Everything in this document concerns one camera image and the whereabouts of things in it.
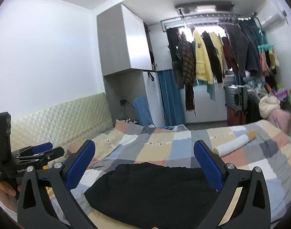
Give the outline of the person's left hand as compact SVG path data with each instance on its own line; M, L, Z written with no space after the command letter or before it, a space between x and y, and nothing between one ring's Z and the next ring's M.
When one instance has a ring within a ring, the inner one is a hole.
M13 205L11 198L15 198L16 191L6 181L0 181L0 205L10 211L17 212L17 205Z

